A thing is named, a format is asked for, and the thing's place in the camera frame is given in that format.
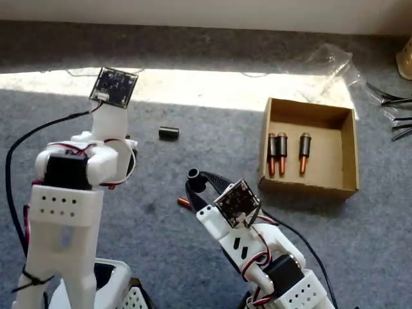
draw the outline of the white wall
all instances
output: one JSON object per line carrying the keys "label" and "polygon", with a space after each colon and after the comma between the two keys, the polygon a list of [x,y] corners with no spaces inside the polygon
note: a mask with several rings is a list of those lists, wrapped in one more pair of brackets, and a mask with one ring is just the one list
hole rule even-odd
{"label": "white wall", "polygon": [[412,0],[0,0],[0,19],[412,33]]}

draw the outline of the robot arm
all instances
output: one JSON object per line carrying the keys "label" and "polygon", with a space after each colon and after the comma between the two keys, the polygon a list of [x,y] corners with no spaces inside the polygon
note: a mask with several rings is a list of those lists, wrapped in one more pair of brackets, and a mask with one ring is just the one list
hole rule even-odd
{"label": "robot arm", "polygon": [[[221,195],[208,204],[198,196],[206,182]],[[191,169],[186,192],[197,219],[219,242],[226,257],[251,283],[247,308],[335,309],[302,253],[265,217],[244,180],[236,183]],[[269,223],[256,223],[261,218]]]}

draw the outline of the ventilation hole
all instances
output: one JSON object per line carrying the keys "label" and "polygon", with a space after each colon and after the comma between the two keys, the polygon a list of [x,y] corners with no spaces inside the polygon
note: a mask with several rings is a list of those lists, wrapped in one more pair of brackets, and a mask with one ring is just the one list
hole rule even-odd
{"label": "ventilation hole", "polygon": [[239,244],[240,244],[240,237],[236,237],[236,238],[234,239],[233,249],[234,249],[234,250],[239,249]]}
{"label": "ventilation hole", "polygon": [[242,259],[245,259],[247,257],[247,250],[248,250],[248,247],[242,248],[242,255],[241,255]]}

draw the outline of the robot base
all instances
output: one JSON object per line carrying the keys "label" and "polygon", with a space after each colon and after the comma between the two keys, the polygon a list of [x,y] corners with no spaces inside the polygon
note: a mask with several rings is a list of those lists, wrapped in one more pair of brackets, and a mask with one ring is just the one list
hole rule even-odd
{"label": "robot base", "polygon": [[[100,273],[96,273],[98,284],[94,309],[129,309],[133,305],[135,309],[152,308],[138,286],[130,287],[133,279],[130,268],[124,262],[96,259],[95,264],[100,265]],[[71,309],[63,279],[53,293],[49,309]]]}

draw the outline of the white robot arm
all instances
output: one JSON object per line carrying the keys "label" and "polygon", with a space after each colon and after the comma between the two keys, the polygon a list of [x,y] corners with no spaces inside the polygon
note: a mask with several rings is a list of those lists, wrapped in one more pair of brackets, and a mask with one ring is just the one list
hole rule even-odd
{"label": "white robot arm", "polygon": [[[137,142],[127,136],[126,109],[136,80],[136,75],[102,68],[90,96],[97,101],[91,132],[50,143],[37,156],[30,243],[12,309],[40,308],[54,274],[62,282],[51,309],[132,308],[136,301],[148,308],[143,297],[131,301],[141,289],[131,287],[125,263],[95,257],[104,197],[97,186],[114,189],[136,166]],[[126,294],[130,299],[124,302]]]}
{"label": "white robot arm", "polygon": [[[221,194],[210,205],[197,193],[210,182]],[[244,180],[236,183],[191,169],[186,192],[197,219],[251,286],[245,308],[335,309],[302,253],[264,215]],[[263,220],[267,223],[256,223]]]}

